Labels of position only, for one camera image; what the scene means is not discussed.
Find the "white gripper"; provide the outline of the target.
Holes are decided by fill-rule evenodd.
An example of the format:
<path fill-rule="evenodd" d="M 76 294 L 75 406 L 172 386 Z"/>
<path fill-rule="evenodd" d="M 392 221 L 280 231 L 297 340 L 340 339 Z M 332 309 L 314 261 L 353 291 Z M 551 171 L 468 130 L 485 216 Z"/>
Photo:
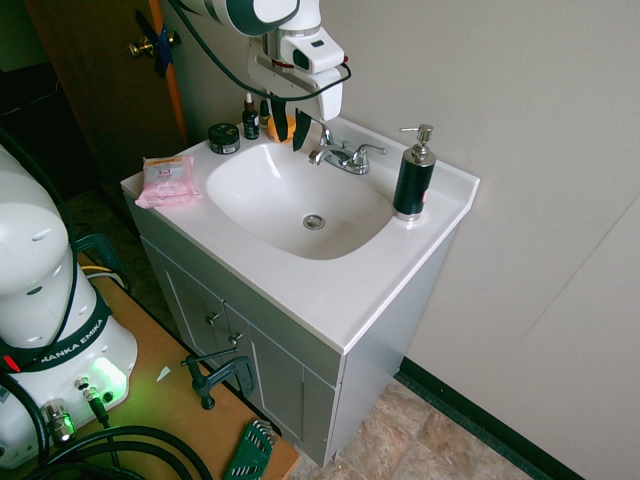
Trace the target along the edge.
<path fill-rule="evenodd" d="M 292 102 L 296 128 L 293 151 L 300 150 L 308 135 L 313 119 L 334 119 L 342 107 L 342 75 L 337 67 L 321 73 L 308 74 L 296 68 L 283 69 L 273 64 L 262 49 L 262 44 L 250 41 L 248 47 L 248 74 L 251 80 L 270 94 Z M 286 103 L 271 98 L 272 118 L 279 141 L 287 139 Z"/>

